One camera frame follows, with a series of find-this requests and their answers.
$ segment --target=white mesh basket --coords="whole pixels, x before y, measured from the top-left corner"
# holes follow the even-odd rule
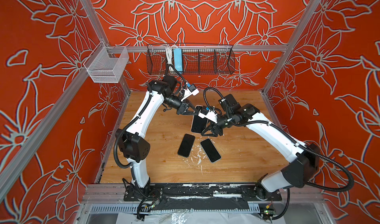
[[[88,74],[93,82],[96,83],[118,83],[121,75],[125,69],[125,66],[129,60],[129,54],[124,47],[120,54],[120,57],[112,57],[112,53],[107,52],[106,46],[103,42],[100,42],[97,48],[88,57],[88,60],[84,63]]]

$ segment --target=wooden tabletop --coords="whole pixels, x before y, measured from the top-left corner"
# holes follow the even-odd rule
[[[268,110],[258,91],[221,91],[232,94],[241,106],[250,103],[259,108],[269,119]],[[133,92],[130,96],[120,128],[127,125],[141,105],[145,92]],[[189,97],[194,105],[205,105],[203,93]],[[207,93],[211,106],[219,107],[217,93]],[[221,159],[215,163],[208,160],[200,141],[207,137],[190,131],[192,116],[177,115],[174,109],[163,112],[160,107],[147,130],[145,140],[150,143],[147,161],[148,175],[152,183],[167,182],[255,182],[266,173],[282,169],[288,162],[261,136],[246,127],[231,127],[224,135],[210,137]],[[188,158],[177,155],[183,136],[188,133],[196,137]],[[123,164],[127,161],[119,151]],[[122,178],[131,180],[130,169],[119,168],[112,152],[104,168],[101,183],[121,183]]]

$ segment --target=blue power strip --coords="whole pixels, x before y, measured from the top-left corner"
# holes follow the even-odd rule
[[[178,72],[182,72],[182,49],[180,48],[174,48],[173,49],[174,53],[174,67]]]

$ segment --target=wire mesh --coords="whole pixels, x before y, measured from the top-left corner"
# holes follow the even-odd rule
[[[192,46],[182,49],[183,75],[232,74],[235,71],[235,54],[232,46]],[[148,46],[147,70],[150,75],[162,75],[167,64],[166,51],[163,46]]]

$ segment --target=smartphone screen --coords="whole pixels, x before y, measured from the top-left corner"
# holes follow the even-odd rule
[[[201,141],[201,146],[211,163],[214,163],[221,158],[219,152],[216,150],[210,138]]]
[[[199,111],[202,108],[202,106],[197,105],[195,108],[197,109],[197,111]],[[207,118],[201,118],[197,115],[193,116],[191,132],[202,133],[202,131],[206,128],[208,122],[209,120]]]
[[[195,141],[195,136],[190,135],[190,134],[185,134],[183,136],[181,145],[178,148],[177,154],[183,157],[189,157],[194,141]]]

